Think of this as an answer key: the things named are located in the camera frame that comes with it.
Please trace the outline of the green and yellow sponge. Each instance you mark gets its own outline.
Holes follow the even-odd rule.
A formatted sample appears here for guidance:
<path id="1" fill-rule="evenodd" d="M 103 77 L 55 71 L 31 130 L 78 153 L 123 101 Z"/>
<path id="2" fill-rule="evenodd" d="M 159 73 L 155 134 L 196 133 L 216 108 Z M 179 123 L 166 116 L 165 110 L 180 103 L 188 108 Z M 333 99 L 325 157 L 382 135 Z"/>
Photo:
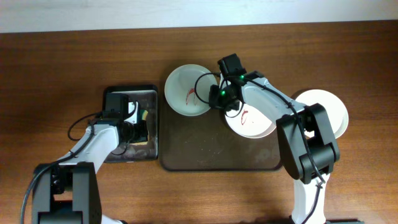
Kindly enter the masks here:
<path id="1" fill-rule="evenodd" d="M 148 111 L 140 110 L 139 124 L 142 126 L 143 130 L 141 131 L 139 140 L 136 142 L 137 145 L 147 144 L 147 142 L 149 140 L 149 132 L 148 132 L 147 126 L 146 126 L 147 115 L 148 115 Z"/>

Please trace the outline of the pinkish white plate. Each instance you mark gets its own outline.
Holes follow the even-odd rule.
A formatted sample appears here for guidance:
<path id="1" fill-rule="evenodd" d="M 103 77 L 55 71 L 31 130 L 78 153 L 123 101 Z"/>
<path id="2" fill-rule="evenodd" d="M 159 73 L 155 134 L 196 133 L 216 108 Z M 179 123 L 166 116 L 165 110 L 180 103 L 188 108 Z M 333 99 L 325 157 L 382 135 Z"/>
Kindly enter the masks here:
<path id="1" fill-rule="evenodd" d="M 259 110 L 242 103 L 239 104 L 238 110 L 228 111 L 225 120 L 235 133 L 245 138 L 263 138 L 276 128 L 276 125 Z"/>

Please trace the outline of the pale green plate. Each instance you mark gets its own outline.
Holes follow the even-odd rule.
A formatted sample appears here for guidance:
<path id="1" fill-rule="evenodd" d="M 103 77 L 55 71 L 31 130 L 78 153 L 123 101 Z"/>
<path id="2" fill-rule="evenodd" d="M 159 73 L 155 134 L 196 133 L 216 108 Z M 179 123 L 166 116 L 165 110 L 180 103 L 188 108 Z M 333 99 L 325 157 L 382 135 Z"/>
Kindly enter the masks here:
<path id="1" fill-rule="evenodd" d="M 201 65 L 187 64 L 176 68 L 165 82 L 165 98 L 169 106 L 184 116 L 199 116 L 210 106 L 198 99 L 208 101 L 210 87 L 217 85 L 216 78 Z"/>

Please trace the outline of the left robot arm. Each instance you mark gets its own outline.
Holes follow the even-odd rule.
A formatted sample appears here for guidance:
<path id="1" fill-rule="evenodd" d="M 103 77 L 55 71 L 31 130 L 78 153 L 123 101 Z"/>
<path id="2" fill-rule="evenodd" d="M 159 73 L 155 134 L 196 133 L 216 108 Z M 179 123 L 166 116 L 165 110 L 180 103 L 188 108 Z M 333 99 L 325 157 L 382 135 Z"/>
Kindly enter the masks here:
<path id="1" fill-rule="evenodd" d="M 32 191 L 32 223 L 116 223 L 102 212 L 96 174 L 120 144 L 148 138 L 145 121 L 92 121 L 85 135 L 63 157 L 40 164 Z"/>

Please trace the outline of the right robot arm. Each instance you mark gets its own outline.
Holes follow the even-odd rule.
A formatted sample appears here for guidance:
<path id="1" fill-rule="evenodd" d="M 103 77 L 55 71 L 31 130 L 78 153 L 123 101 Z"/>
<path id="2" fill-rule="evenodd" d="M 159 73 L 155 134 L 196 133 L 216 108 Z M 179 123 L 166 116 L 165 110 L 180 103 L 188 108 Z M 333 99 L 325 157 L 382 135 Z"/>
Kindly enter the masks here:
<path id="1" fill-rule="evenodd" d="M 326 183 L 340 158 L 326 109 L 306 105 L 274 88 L 261 73 L 228 74 L 210 87 L 211 108 L 230 110 L 242 102 L 276 126 L 280 161 L 294 180 L 292 223 L 326 223 Z"/>

